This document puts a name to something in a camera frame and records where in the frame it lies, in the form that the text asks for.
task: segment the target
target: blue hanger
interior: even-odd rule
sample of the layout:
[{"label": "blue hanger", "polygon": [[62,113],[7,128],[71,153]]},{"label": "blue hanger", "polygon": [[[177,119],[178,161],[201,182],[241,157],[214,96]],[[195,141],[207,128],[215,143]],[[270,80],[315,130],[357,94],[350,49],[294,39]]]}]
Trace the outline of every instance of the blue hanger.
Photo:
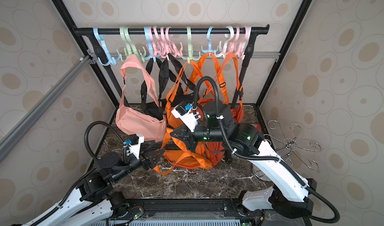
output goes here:
[{"label": "blue hanger", "polygon": [[96,39],[97,39],[98,41],[101,42],[101,46],[103,47],[103,50],[104,50],[104,52],[105,52],[105,55],[106,55],[107,58],[108,58],[108,62],[107,62],[106,64],[103,64],[103,63],[101,62],[100,58],[98,57],[100,64],[102,64],[102,65],[104,65],[104,66],[107,66],[107,65],[109,65],[109,64],[117,65],[117,62],[116,62],[116,61],[120,59],[119,51],[117,50],[119,56],[118,56],[118,58],[117,58],[117,60],[116,60],[116,59],[115,59],[114,57],[112,57],[111,54],[109,53],[109,51],[108,51],[108,49],[107,49],[107,45],[105,44],[104,36],[103,36],[103,35],[99,35],[99,31],[98,31],[98,28],[97,28],[97,27],[96,27],[96,28],[93,28],[93,34],[95,35]]},{"label": "blue hanger", "polygon": [[145,57],[144,59],[149,60],[150,58],[153,58],[153,62],[156,62],[156,56],[153,55],[154,52],[153,52],[152,42],[151,42],[151,39],[149,37],[148,27],[144,27],[144,33],[145,33],[145,39],[147,40],[147,45],[148,45],[148,50],[149,50],[149,55],[147,57]]},{"label": "blue hanger", "polygon": [[207,32],[207,40],[209,42],[208,43],[208,49],[204,50],[203,46],[201,46],[201,51],[203,51],[204,53],[207,53],[207,52],[216,53],[216,51],[218,51],[218,46],[217,46],[217,50],[212,50],[212,43],[211,43],[210,36],[211,36],[211,31],[213,28],[214,28],[213,26],[209,27],[208,32]]}]

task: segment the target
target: cable tie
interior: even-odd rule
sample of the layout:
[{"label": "cable tie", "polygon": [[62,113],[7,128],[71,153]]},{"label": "cable tie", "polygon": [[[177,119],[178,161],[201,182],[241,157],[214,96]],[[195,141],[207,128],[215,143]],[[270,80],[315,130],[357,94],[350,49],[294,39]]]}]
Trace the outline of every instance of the cable tie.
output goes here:
[{"label": "cable tie", "polygon": [[309,187],[308,182],[306,182],[304,186],[303,185],[301,186],[301,188],[303,189],[305,189],[306,187]]},{"label": "cable tie", "polygon": [[57,207],[57,208],[59,208],[59,209],[61,209],[63,206],[61,205],[59,205],[59,203],[55,203],[55,206]]},{"label": "cable tie", "polygon": [[275,161],[276,163],[280,163],[281,162],[281,157],[279,155],[276,156],[277,158],[279,158],[279,161]]}]

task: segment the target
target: green hanger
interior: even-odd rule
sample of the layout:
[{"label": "green hanger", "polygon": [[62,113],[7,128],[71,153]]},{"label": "green hanger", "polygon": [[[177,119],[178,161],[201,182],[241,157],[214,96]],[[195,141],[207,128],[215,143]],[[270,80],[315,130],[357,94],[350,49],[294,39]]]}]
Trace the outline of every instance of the green hanger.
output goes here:
[{"label": "green hanger", "polygon": [[188,37],[188,56],[184,57],[181,56],[184,60],[187,60],[187,62],[190,64],[191,60],[199,60],[201,55],[199,51],[199,56],[197,58],[193,57],[193,46],[192,46],[192,32],[191,32],[191,27],[187,27],[187,37]]},{"label": "green hanger", "polygon": [[124,48],[125,56],[127,57],[128,55],[135,54],[141,60],[141,62],[144,63],[144,55],[147,52],[144,47],[144,55],[136,49],[135,44],[132,42],[131,37],[129,36],[128,27],[120,27],[120,37],[127,46]]},{"label": "green hanger", "polygon": [[122,41],[125,43],[126,48],[124,48],[125,56],[128,57],[128,55],[132,54],[131,46],[129,45],[129,42],[127,41],[125,34],[124,34],[124,27],[120,27],[120,37]]}]

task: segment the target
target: black metal frame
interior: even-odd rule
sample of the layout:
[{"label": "black metal frame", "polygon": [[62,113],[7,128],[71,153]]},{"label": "black metal frame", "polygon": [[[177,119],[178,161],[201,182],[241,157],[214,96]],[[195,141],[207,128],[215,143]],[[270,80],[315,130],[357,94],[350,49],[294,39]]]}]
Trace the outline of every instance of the black metal frame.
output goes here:
[{"label": "black metal frame", "polygon": [[[66,9],[65,4],[63,3],[63,1],[62,0],[52,0],[52,2],[54,3],[55,7],[57,8],[57,11],[60,13],[62,19],[64,20],[64,22],[66,24],[66,26],[68,27],[68,29],[72,33],[74,39],[76,40],[77,44],[79,45],[79,47],[81,48],[82,52],[85,55],[89,55],[88,47],[87,47],[84,39],[80,35],[88,36],[88,38],[91,41],[91,43],[94,46],[94,48],[95,47],[99,48],[99,50],[101,50],[101,52],[104,52],[102,50],[101,46],[99,45],[98,41],[96,40],[96,38],[94,38],[93,31],[91,31],[91,32],[89,31],[90,29],[92,30],[92,28],[77,28],[76,24],[74,23],[74,21],[72,19],[72,17],[70,16],[68,10]],[[303,0],[303,2],[301,3],[300,8],[299,8],[299,10],[298,10],[298,12],[297,12],[297,14],[295,16],[295,19],[293,21],[293,24],[291,25],[291,28],[290,28],[290,30],[288,32],[288,35],[287,35],[287,37],[286,37],[286,39],[285,39],[285,41],[283,43],[283,46],[281,47],[280,57],[279,57],[278,61],[275,62],[275,64],[273,65],[273,67],[271,69],[271,72],[268,75],[268,78],[266,80],[266,83],[263,86],[261,94],[260,94],[260,96],[257,99],[256,105],[255,105],[255,111],[257,113],[257,117],[258,117],[258,119],[260,121],[260,124],[262,126],[262,131],[264,133],[268,133],[268,128],[267,128],[267,126],[266,126],[266,124],[264,122],[264,119],[262,117],[262,114],[261,114],[261,111],[260,111],[260,106],[261,106],[262,101],[264,100],[264,98],[265,98],[265,96],[266,96],[266,94],[267,94],[267,92],[269,90],[269,87],[272,84],[272,81],[273,81],[274,77],[276,76],[277,71],[279,70],[279,68],[281,66],[281,63],[282,63],[285,55],[288,52],[288,49],[289,49],[289,47],[290,47],[290,45],[291,45],[291,43],[292,43],[292,41],[293,41],[293,39],[295,37],[295,35],[296,35],[300,25],[301,25],[301,22],[304,19],[304,16],[305,16],[306,12],[308,11],[308,8],[309,8],[311,2],[312,2],[312,0]],[[242,68],[241,68],[240,75],[239,75],[240,84],[242,84],[245,72],[247,70],[247,66],[249,64],[249,60],[250,60],[250,58],[252,56],[255,39],[256,39],[258,34],[262,33],[262,30],[264,30],[265,33],[267,33],[268,32],[268,28],[269,27],[264,27],[264,28],[262,28],[262,27],[253,27],[252,28],[251,37],[250,37],[250,40],[248,42],[248,45],[247,45],[247,48],[246,48],[246,51],[245,51],[245,58],[243,60]],[[192,34],[206,34],[207,31],[208,31],[207,28],[203,28],[203,29],[196,28],[196,29],[192,29]],[[187,33],[185,28],[183,28],[183,29],[171,28],[169,32],[173,33],[173,34],[186,34]],[[99,33],[100,34],[119,34],[119,29],[99,29]],[[130,34],[144,34],[144,30],[143,29],[129,29],[129,33]],[[223,34],[223,33],[229,33],[229,30],[227,28],[214,28],[211,33],[212,34]],[[245,33],[245,29],[241,28],[240,29],[240,33]],[[101,55],[98,55],[96,50],[95,50],[95,53],[96,53],[97,56],[100,57],[102,62],[107,62],[105,53],[101,54]],[[112,89],[108,85],[108,82],[106,81],[102,71],[99,69],[97,63],[94,63],[91,66],[92,66],[92,69],[94,70],[95,74],[97,75],[98,79],[100,80],[101,84],[103,85],[104,89],[106,90],[108,96],[111,98],[113,104],[116,107],[118,107],[119,102],[116,99],[115,95],[113,94]],[[112,83],[113,83],[114,87],[116,88],[117,92],[121,96],[120,85],[118,84],[118,82],[116,80],[116,77],[114,76],[114,74],[113,74],[113,72],[111,70],[111,67],[108,65],[108,66],[105,66],[104,68],[106,69],[108,75],[110,76],[110,78],[112,80]],[[237,97],[239,95],[240,95],[240,97],[242,97],[242,94],[243,94],[242,92],[235,91],[235,95],[233,97],[233,101],[232,101],[232,104],[231,104],[232,108],[236,104]],[[100,143],[100,145],[98,146],[97,151],[99,151],[100,146],[102,145],[102,143],[103,143],[103,140]],[[222,203],[222,205],[223,205],[223,202],[226,199],[217,199],[217,200],[220,201]],[[137,201],[138,202],[141,201],[143,203],[147,202],[148,205],[149,205],[149,204],[153,204],[157,200],[156,199],[150,199],[150,200],[137,200]],[[180,199],[179,201],[180,202],[186,202],[187,201],[189,203],[194,203],[194,202],[197,202],[199,200]],[[305,223],[310,225],[311,224],[310,221],[308,220],[308,218],[306,218],[306,219],[307,220],[305,220]]]},{"label": "black metal frame", "polygon": [[264,100],[264,98],[265,98],[265,96],[266,96],[270,86],[272,85],[273,79],[275,78],[275,76],[277,74],[277,71],[279,70],[279,68],[281,66],[281,63],[283,62],[283,60],[285,58],[285,55],[287,54],[287,52],[288,52],[288,50],[289,50],[289,48],[291,46],[291,43],[292,43],[293,39],[295,38],[296,33],[299,30],[300,25],[303,22],[305,14],[307,13],[311,3],[312,3],[312,0],[303,0],[302,1],[299,10],[296,13],[295,19],[293,20],[291,28],[289,29],[289,32],[288,32],[288,34],[287,34],[287,36],[285,38],[283,46],[280,49],[280,57],[273,64],[271,72],[269,73],[269,75],[268,75],[268,77],[266,79],[266,82],[265,82],[265,84],[263,86],[263,89],[261,90],[260,95],[259,95],[259,97],[258,97],[258,99],[256,101],[256,105],[255,105],[254,109],[256,111],[257,118],[259,119],[260,125],[262,127],[262,131],[264,133],[268,133],[269,134],[269,131],[268,131],[268,126],[265,124],[265,121],[263,119],[262,113],[260,111],[260,106],[261,106],[261,104],[262,104],[262,102],[263,102],[263,100]]}]

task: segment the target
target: clothes rack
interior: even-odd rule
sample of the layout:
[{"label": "clothes rack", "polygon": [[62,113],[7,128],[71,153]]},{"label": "clothes rack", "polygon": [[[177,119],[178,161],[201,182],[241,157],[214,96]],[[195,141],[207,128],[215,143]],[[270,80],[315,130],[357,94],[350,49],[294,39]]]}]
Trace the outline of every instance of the clothes rack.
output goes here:
[{"label": "clothes rack", "polygon": [[[74,28],[73,31],[78,36],[88,37],[89,41],[91,42],[91,44],[93,46],[93,50],[94,50],[95,55],[100,58],[102,63],[108,62],[107,56],[106,56],[103,48],[101,47],[101,45],[99,44],[99,41],[94,36],[93,28]],[[240,28],[239,31],[240,31],[240,34],[245,34],[245,28]],[[245,76],[245,73],[247,71],[249,61],[253,55],[256,37],[258,35],[265,35],[268,33],[268,31],[269,31],[269,25],[267,25],[266,27],[252,27],[251,28],[250,38],[249,38],[247,47],[245,48],[245,56],[244,56],[244,59],[242,62],[242,68],[241,68],[240,74],[239,74],[239,82],[240,82],[240,89],[241,90],[240,91],[235,90],[235,94],[233,96],[233,100],[232,100],[232,104],[231,104],[232,109],[235,108],[238,97],[240,97],[240,98],[243,97],[244,93],[243,93],[241,86],[243,84],[244,76]],[[129,34],[132,34],[132,35],[144,35],[145,34],[143,28],[129,28],[128,32],[129,32]],[[157,28],[157,32],[161,33],[160,27]],[[99,28],[98,33],[100,35],[119,35],[120,29],[119,28]],[[186,35],[187,29],[186,28],[170,28],[169,33],[170,34],[177,34],[177,35]],[[208,28],[192,28],[191,33],[192,34],[207,34]],[[211,34],[229,34],[229,33],[230,33],[230,31],[228,28],[213,28],[211,31]],[[115,75],[113,74],[111,66],[107,65],[107,66],[104,66],[104,68],[107,71],[107,74],[108,74],[109,78],[111,79],[115,89],[119,93],[120,97],[122,97],[120,85],[119,85]],[[124,105],[129,106],[129,103],[127,102],[126,99],[124,99]]]}]

